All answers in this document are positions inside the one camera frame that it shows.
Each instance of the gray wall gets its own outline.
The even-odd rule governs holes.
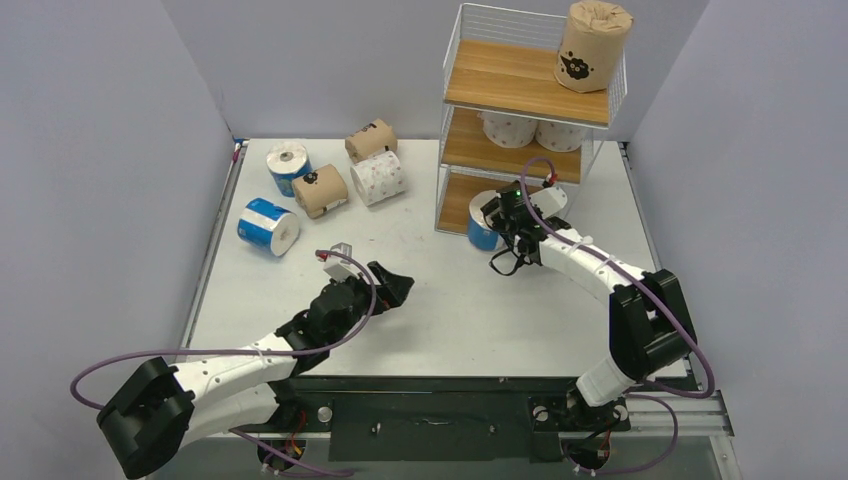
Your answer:
[[[459,0],[163,0],[237,135],[346,136],[380,116],[436,137],[442,59]],[[570,1],[483,3],[565,15]],[[630,94],[610,134],[629,139],[707,0],[621,0],[636,18]]]
[[[631,144],[746,479],[844,478],[841,0],[712,0]]]
[[[0,478],[118,478],[68,383],[177,343],[232,142],[156,0],[0,2],[0,65]]]

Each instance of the robotic arm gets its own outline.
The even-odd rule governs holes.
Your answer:
[[[567,197],[550,182],[545,187],[530,196],[530,205],[569,243],[548,234],[532,218],[521,198],[518,182],[498,190],[496,198],[482,212],[507,245],[500,254],[510,252],[518,259],[516,269],[522,264],[552,268],[599,301],[609,302],[609,353],[580,376],[576,389],[567,398],[570,414],[576,418],[596,418],[598,409],[610,409],[612,402],[629,388],[690,352],[668,319],[631,280],[611,268],[610,263],[614,262],[618,269],[650,289],[693,339],[695,333],[674,274],[667,270],[647,272],[594,246],[591,237],[581,236],[568,223],[554,217],[565,207]]]
[[[350,254],[347,244],[333,250]],[[338,257],[324,260],[329,284],[308,310],[276,331],[231,355],[171,365],[156,357],[139,366],[97,415],[127,478],[158,470],[195,440],[273,421],[285,399],[277,398],[267,382],[299,375],[327,359],[325,347],[345,338],[371,304],[371,286],[350,263]],[[392,274],[377,262],[368,268],[377,290],[372,314],[401,306],[414,280]]]

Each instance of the large brown paper roll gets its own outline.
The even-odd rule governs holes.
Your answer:
[[[633,17],[618,5],[572,4],[554,70],[557,81],[581,93],[607,88],[632,26]]]
[[[292,181],[294,198],[309,218],[318,218],[327,210],[347,201],[347,185],[333,165],[327,165]]]
[[[392,127],[378,118],[347,137],[345,149],[353,163],[359,163],[375,153],[397,152],[397,137]]]

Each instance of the wooden shelf board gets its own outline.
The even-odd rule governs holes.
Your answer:
[[[445,201],[439,213],[440,230],[465,235],[468,229],[468,204],[478,193],[485,190],[497,190],[510,182],[501,182],[489,178],[474,177],[459,173],[451,173],[448,178],[448,188]],[[539,187],[528,185],[528,191],[533,193]]]
[[[526,147],[502,148],[483,133],[483,120],[477,117],[477,111],[454,109],[445,142],[443,163],[518,175],[527,160],[533,157],[551,159],[560,181],[580,183],[580,149],[564,153],[552,152],[535,140]],[[531,166],[529,171],[531,176],[539,178],[548,173],[548,166],[544,163]]]
[[[558,53],[480,40],[460,40],[445,102],[609,126],[607,91],[571,91],[557,82]]]

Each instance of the black sheep logo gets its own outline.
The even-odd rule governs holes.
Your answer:
[[[568,72],[568,76],[575,80],[582,80],[589,76],[589,72],[594,72],[594,68],[589,68],[582,58],[574,58],[574,53],[569,51],[568,57],[559,56],[562,64],[559,69],[561,72]]]

